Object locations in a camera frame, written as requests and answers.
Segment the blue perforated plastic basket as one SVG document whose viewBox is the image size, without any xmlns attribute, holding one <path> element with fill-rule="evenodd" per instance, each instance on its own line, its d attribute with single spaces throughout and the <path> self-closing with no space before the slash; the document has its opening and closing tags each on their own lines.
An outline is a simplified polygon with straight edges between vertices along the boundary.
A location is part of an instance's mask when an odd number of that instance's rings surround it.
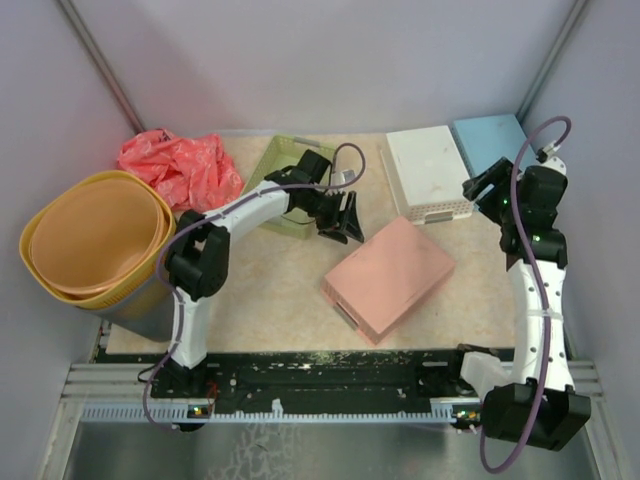
<svg viewBox="0 0 640 480">
<path fill-rule="evenodd" d="M 527 139 L 513 114 L 456 120 L 451 132 L 470 177 L 502 158 L 514 162 Z"/>
</svg>

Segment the pink perforated plastic basket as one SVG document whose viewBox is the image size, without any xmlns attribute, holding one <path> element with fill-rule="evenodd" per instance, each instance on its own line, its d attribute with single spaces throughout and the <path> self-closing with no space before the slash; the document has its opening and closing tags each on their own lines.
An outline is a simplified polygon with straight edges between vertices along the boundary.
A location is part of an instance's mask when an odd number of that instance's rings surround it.
<svg viewBox="0 0 640 480">
<path fill-rule="evenodd" d="M 436 295 L 455 265 L 416 225 L 398 217 L 330 270 L 321 292 L 367 342 L 377 345 Z"/>
</svg>

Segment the white perforated plastic basket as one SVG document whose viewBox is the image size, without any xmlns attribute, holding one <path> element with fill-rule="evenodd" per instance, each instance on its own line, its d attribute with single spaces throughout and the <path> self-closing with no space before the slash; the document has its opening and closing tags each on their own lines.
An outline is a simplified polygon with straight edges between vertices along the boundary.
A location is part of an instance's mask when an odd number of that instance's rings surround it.
<svg viewBox="0 0 640 480">
<path fill-rule="evenodd" d="M 424 225 L 472 214 L 462 188 L 469 173 L 448 126 L 390 132 L 386 141 L 382 162 L 401 216 Z"/>
</svg>

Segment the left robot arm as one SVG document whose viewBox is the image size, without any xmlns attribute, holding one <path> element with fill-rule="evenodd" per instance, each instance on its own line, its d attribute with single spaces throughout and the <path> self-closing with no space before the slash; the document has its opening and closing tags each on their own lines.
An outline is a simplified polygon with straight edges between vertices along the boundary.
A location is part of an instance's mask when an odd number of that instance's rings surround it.
<svg viewBox="0 0 640 480">
<path fill-rule="evenodd" d="M 208 384 L 208 373 L 199 366 L 207 356 L 206 327 L 209 302 L 224 286 L 229 273 L 231 247 L 254 229 L 295 209 L 315 224 L 319 236 L 346 244 L 362 243 L 357 193 L 346 188 L 360 180 L 366 171 L 366 157 L 353 143 L 361 166 L 355 176 L 334 184 L 331 174 L 335 161 L 307 150 L 295 165 L 275 170 L 248 193 L 226 206 L 200 214 L 185 212 L 175 236 L 161 253 L 165 284 L 174 300 L 173 327 L 167 359 L 178 367 L 172 383 L 184 395 L 201 394 Z"/>
</svg>

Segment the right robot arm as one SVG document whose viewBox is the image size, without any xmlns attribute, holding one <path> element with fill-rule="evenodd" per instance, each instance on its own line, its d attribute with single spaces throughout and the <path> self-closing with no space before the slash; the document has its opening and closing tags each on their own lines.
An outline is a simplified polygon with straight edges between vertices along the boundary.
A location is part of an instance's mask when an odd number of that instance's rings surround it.
<svg viewBox="0 0 640 480">
<path fill-rule="evenodd" d="M 544 384 L 528 445 L 561 450 L 591 416 L 588 397 L 575 390 L 564 341 L 562 291 L 568 265 L 565 236 L 555 228 L 557 206 L 568 185 L 557 157 L 514 171 L 500 158 L 463 184 L 463 195 L 501 231 L 500 248 L 516 305 L 513 365 L 502 367 L 489 349 L 463 346 L 446 372 L 448 387 L 481 401 L 487 437 L 518 442 L 537 384 Z"/>
</svg>

